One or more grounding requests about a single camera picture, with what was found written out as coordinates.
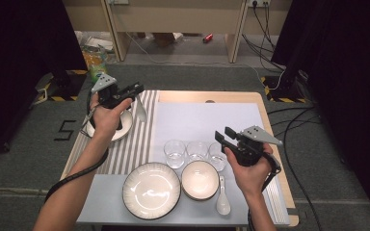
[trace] ceramic bowl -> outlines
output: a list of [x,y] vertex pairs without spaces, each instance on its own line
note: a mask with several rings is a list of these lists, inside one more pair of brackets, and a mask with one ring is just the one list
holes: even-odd
[[182,189],[194,200],[206,200],[212,197],[219,187],[219,175],[207,162],[191,162],[182,171]]
[[179,178],[172,168],[148,163],[135,168],[122,187],[125,207],[142,219],[157,219],[169,213],[181,194]]

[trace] glass cup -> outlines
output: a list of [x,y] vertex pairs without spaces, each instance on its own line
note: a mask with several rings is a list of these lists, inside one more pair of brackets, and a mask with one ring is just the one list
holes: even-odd
[[186,146],[186,152],[188,153],[189,161],[206,161],[208,154],[208,146],[202,141],[191,141]]
[[209,146],[208,161],[217,171],[222,171],[225,168],[227,157],[222,152],[220,143],[214,142]]
[[171,140],[164,145],[167,165],[171,168],[180,168],[185,163],[186,146],[182,141]]

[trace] striped placemat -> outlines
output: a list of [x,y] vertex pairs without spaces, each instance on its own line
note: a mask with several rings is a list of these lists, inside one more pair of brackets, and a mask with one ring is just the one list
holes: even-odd
[[[97,169],[97,174],[128,174],[135,167],[148,162],[159,90],[145,90],[140,94],[140,97],[147,111],[147,122],[140,122],[135,116],[138,102],[136,100],[130,110],[134,118],[132,128],[123,139],[110,144],[109,156],[104,164]],[[77,136],[62,178],[76,163],[89,140],[90,138],[81,133]]]

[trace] person's left hand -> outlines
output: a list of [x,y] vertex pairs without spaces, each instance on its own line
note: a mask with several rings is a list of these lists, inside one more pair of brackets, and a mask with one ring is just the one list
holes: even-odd
[[119,116],[126,110],[132,103],[131,98],[123,100],[114,109],[106,109],[98,105],[98,93],[92,96],[92,103],[90,108],[95,108],[93,115],[95,123],[95,136],[102,136],[107,139],[111,139],[116,133],[116,129],[119,127]]

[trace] ceramic plate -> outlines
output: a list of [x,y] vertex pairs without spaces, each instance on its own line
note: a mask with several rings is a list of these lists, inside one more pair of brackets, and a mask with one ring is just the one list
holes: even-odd
[[125,207],[134,216],[143,219],[156,219],[169,213],[180,194],[178,176],[161,163],[148,163],[135,168],[122,187]]
[[[121,123],[122,123],[122,129],[116,130],[116,133],[113,135],[113,138],[111,141],[118,141],[119,139],[123,138],[127,133],[130,131],[132,125],[133,125],[133,116],[130,113],[130,111],[124,111],[122,112],[121,116]],[[94,134],[94,128],[90,122],[86,125],[87,128],[87,134],[89,134],[90,137]]]
[[209,199],[216,193],[218,187],[218,172],[207,162],[191,162],[182,171],[182,188],[192,199]]

